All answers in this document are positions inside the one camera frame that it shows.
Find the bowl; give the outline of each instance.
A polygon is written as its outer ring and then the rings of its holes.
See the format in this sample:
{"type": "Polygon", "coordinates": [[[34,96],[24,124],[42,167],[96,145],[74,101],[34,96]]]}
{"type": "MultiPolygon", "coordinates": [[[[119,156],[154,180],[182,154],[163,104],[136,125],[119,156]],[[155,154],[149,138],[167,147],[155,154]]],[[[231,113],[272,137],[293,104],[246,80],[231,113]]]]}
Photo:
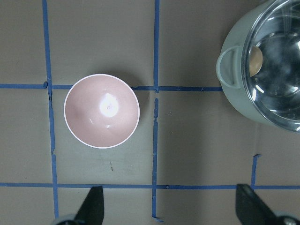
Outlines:
{"type": "Polygon", "coordinates": [[[107,149],[124,143],[134,133],[140,107],[124,81],[94,74],[72,86],[65,99],[64,116],[75,138],[90,147],[107,149]]]}

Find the blue tape line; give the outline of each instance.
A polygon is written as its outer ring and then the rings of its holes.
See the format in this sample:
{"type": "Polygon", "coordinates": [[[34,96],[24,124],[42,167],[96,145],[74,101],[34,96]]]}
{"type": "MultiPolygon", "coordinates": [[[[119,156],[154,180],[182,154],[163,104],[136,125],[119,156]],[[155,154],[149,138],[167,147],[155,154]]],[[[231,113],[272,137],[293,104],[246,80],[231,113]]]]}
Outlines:
{"type": "Polygon", "coordinates": [[[257,154],[253,156],[253,162],[252,162],[252,173],[251,173],[251,188],[255,188],[255,180],[256,180],[256,166],[257,166],[257,160],[261,156],[261,154],[257,154]]]}
{"type": "Polygon", "coordinates": [[[223,189],[236,189],[236,185],[163,185],[162,189],[176,189],[176,190],[223,190],[223,189]]]}
{"type": "Polygon", "coordinates": [[[53,200],[54,200],[54,216],[59,217],[58,210],[58,184],[57,184],[57,173],[56,173],[56,155],[51,155],[52,161],[52,183],[53,183],[53,200]]]}
{"type": "Polygon", "coordinates": [[[55,218],[58,218],[59,217],[58,188],[57,188],[57,173],[56,173],[56,156],[54,155],[55,133],[54,133],[54,114],[53,114],[53,107],[52,107],[52,74],[51,74],[47,1],[42,0],[42,5],[43,5],[43,25],[44,25],[44,40],[45,40],[46,72],[47,72],[48,95],[49,95],[49,121],[50,121],[50,142],[51,142],[54,216],[55,216],[55,218]]]}
{"type": "Polygon", "coordinates": [[[71,89],[73,85],[71,84],[54,84],[52,85],[52,89],[71,89]]]}
{"type": "Polygon", "coordinates": [[[44,24],[44,41],[45,41],[45,58],[46,58],[46,71],[47,71],[47,81],[48,81],[48,94],[51,97],[52,96],[52,76],[51,76],[51,59],[50,59],[50,41],[49,41],[47,0],[43,0],[43,24],[44,24]]]}
{"type": "Polygon", "coordinates": [[[156,218],[156,184],[158,167],[158,98],[154,101],[153,121],[153,168],[152,168],[152,217],[156,218]]]}
{"type": "MultiPolygon", "coordinates": [[[[54,84],[52,89],[71,89],[71,84],[54,84]]],[[[132,90],[155,90],[155,91],[222,91],[222,87],[180,87],[180,86],[136,86],[132,90]]]]}
{"type": "Polygon", "coordinates": [[[59,188],[91,188],[102,186],[107,189],[149,189],[152,188],[151,184],[58,184],[59,188]]]}
{"type": "Polygon", "coordinates": [[[160,91],[222,91],[222,87],[177,87],[160,86],[160,91]]]}
{"type": "Polygon", "coordinates": [[[131,87],[132,90],[155,90],[153,86],[137,86],[131,87]]]}
{"type": "Polygon", "coordinates": [[[257,185],[255,189],[262,189],[262,190],[299,190],[300,186],[298,185],[257,185]]]}
{"type": "Polygon", "coordinates": [[[0,183],[0,187],[52,188],[53,185],[47,183],[0,183]]]}
{"type": "Polygon", "coordinates": [[[48,82],[43,84],[0,83],[0,88],[9,89],[46,89],[48,82]]]}
{"type": "Polygon", "coordinates": [[[52,100],[49,100],[49,122],[50,122],[50,145],[51,154],[54,154],[55,150],[55,131],[54,131],[54,111],[52,108],[52,100]]]}
{"type": "Polygon", "coordinates": [[[163,223],[164,221],[157,217],[152,217],[156,222],[163,223]]]}
{"type": "Polygon", "coordinates": [[[155,0],[155,13],[154,13],[154,90],[158,93],[158,53],[159,53],[159,0],[155,0]]]}

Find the metal pot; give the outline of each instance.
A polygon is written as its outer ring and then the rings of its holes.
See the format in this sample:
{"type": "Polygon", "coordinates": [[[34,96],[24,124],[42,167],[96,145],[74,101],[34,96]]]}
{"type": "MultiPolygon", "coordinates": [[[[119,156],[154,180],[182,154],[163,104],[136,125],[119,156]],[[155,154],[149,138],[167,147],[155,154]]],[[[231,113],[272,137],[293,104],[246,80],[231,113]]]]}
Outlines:
{"type": "Polygon", "coordinates": [[[244,15],[216,70],[241,114],[300,133],[300,0],[270,0],[244,15]]]}

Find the bowl rim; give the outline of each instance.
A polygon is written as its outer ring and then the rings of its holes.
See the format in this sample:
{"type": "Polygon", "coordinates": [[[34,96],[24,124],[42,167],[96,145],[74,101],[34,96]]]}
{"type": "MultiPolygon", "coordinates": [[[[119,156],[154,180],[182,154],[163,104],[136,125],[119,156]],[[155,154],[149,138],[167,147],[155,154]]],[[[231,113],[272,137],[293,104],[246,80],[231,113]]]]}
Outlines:
{"type": "Polygon", "coordinates": [[[118,146],[118,145],[120,145],[120,144],[123,144],[123,143],[124,143],[125,141],[127,141],[127,140],[132,136],[132,134],[135,132],[135,130],[136,130],[136,128],[137,128],[137,125],[138,125],[138,123],[139,123],[139,120],[140,120],[140,105],[139,105],[138,99],[137,99],[137,97],[136,97],[136,94],[134,93],[134,91],[132,90],[132,88],[131,88],[127,83],[125,83],[123,80],[121,80],[121,79],[119,79],[119,78],[117,78],[117,77],[115,77],[115,76],[108,75],[108,74],[93,74],[93,75],[86,76],[86,77],[80,79],[79,81],[77,81],[77,82],[71,87],[71,89],[69,90],[69,92],[67,93],[67,96],[66,96],[65,102],[64,102],[64,118],[65,118],[65,122],[66,122],[67,127],[68,127],[69,131],[71,132],[71,134],[72,134],[77,140],[79,140],[81,143],[83,143],[83,144],[85,144],[85,145],[87,145],[87,146],[90,146],[90,147],[92,147],[92,148],[96,148],[96,149],[109,149],[109,148],[116,147],[116,146],[118,146]],[[120,143],[118,143],[118,144],[112,145],[112,146],[98,147],[98,146],[93,146],[93,145],[91,145],[91,144],[88,144],[88,143],[82,141],[79,137],[77,137],[77,136],[74,134],[74,132],[71,130],[71,128],[70,128],[70,126],[69,126],[69,124],[68,124],[68,121],[67,121],[67,117],[66,117],[66,102],[67,102],[67,99],[68,99],[69,94],[71,93],[72,89],[73,89],[78,83],[80,83],[81,81],[83,81],[83,80],[85,80],[85,79],[88,79],[88,78],[90,78],[90,77],[94,77],[94,76],[108,76],[108,77],[111,77],[111,78],[113,78],[113,79],[116,79],[116,80],[122,82],[125,86],[127,86],[127,87],[131,90],[131,93],[133,94],[133,96],[135,97],[135,100],[136,100],[137,110],[138,110],[138,116],[137,116],[137,121],[136,121],[135,128],[133,129],[133,131],[131,132],[131,134],[130,134],[125,140],[123,140],[122,142],[120,142],[120,143]]]}

